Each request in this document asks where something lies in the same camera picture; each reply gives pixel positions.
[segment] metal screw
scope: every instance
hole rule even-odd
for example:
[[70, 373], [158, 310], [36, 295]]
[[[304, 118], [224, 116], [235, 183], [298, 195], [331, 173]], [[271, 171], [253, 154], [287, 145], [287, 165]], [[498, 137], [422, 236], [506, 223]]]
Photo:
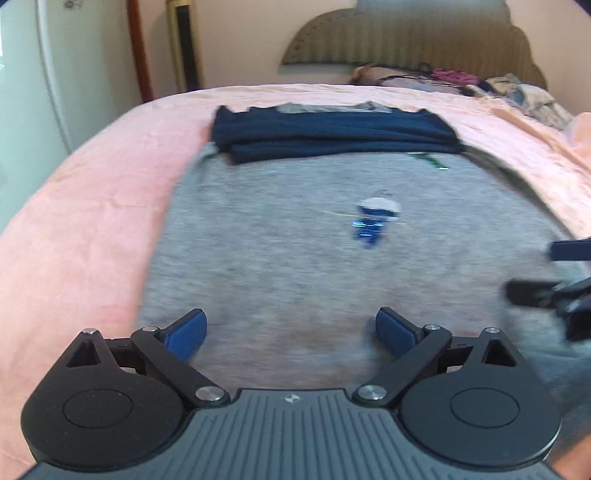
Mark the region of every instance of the metal screw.
[[364, 400], [381, 400], [383, 399], [388, 392], [384, 387], [380, 387], [379, 385], [364, 385], [363, 387], [359, 387], [357, 390], [357, 395], [359, 395]]
[[226, 392], [222, 388], [215, 387], [214, 385], [198, 388], [195, 392], [195, 396], [199, 400], [206, 402], [221, 400], [225, 394]]
[[573, 313], [575, 312], [579, 307], [581, 306], [581, 301], [580, 300], [573, 300], [572, 302], [569, 303], [569, 305], [566, 307], [566, 313]]

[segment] blue gripper pad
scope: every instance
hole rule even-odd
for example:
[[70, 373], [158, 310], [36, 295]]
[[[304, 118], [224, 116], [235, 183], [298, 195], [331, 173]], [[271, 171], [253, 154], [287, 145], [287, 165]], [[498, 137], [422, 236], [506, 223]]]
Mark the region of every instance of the blue gripper pad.
[[182, 360], [188, 360], [203, 344], [207, 334], [207, 317], [195, 309], [161, 332], [164, 346]]
[[375, 317], [375, 333], [397, 359], [423, 340], [422, 329], [387, 307], [381, 308]]

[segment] black clamp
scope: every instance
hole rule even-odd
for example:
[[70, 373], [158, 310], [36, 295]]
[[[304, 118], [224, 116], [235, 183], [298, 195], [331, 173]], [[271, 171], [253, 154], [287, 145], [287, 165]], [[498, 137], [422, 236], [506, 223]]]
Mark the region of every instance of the black clamp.
[[[79, 472], [127, 468], [170, 447], [203, 409], [239, 408], [240, 392], [231, 402], [185, 361], [205, 333], [201, 310], [129, 339], [81, 332], [22, 411], [36, 460]], [[350, 401], [390, 412], [413, 442], [449, 465], [503, 471], [548, 454], [560, 428], [558, 409], [498, 328], [453, 337], [439, 325], [419, 328], [382, 308], [376, 334], [397, 360]]]
[[[553, 261], [591, 260], [591, 239], [553, 242], [548, 254]], [[591, 277], [571, 284], [511, 280], [505, 285], [505, 295], [517, 306], [556, 310], [569, 342], [591, 338]]]

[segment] purple cloth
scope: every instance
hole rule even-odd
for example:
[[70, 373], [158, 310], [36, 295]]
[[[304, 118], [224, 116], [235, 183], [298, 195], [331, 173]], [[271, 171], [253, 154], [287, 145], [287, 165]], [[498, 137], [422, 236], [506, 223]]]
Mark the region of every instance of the purple cloth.
[[478, 78], [477, 75], [466, 73], [461, 70], [435, 69], [431, 73], [431, 76], [437, 80], [454, 83], [463, 87], [466, 85], [478, 85], [480, 83], [480, 78]]

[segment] wooden door frame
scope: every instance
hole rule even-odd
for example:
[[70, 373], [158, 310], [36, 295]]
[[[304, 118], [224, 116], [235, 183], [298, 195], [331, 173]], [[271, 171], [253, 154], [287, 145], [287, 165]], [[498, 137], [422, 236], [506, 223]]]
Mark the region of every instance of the wooden door frame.
[[138, 76], [139, 92], [144, 103], [151, 102], [154, 100], [154, 90], [152, 89], [150, 71], [148, 70], [148, 56], [146, 54], [144, 34], [142, 32], [139, 0], [127, 0], [127, 16], [131, 50], [134, 54], [135, 72]]

